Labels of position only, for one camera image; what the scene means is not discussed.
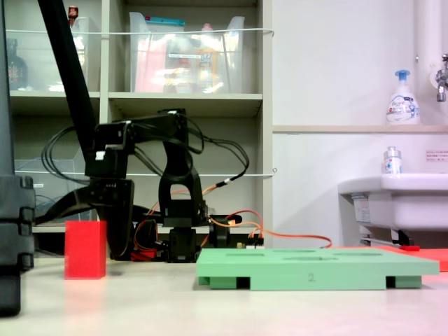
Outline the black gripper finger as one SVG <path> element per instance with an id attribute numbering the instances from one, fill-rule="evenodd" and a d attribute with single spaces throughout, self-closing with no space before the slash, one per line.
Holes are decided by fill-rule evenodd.
<path id="1" fill-rule="evenodd" d="M 92 201 L 99 219 L 106 222 L 110 258 L 124 260 L 133 228 L 134 182 L 127 179 L 91 179 Z"/>
<path id="2" fill-rule="evenodd" d="M 84 211 L 98 212 L 99 194 L 99 186 L 95 184 L 71 191 L 44 213 L 44 219 L 55 220 Z"/>

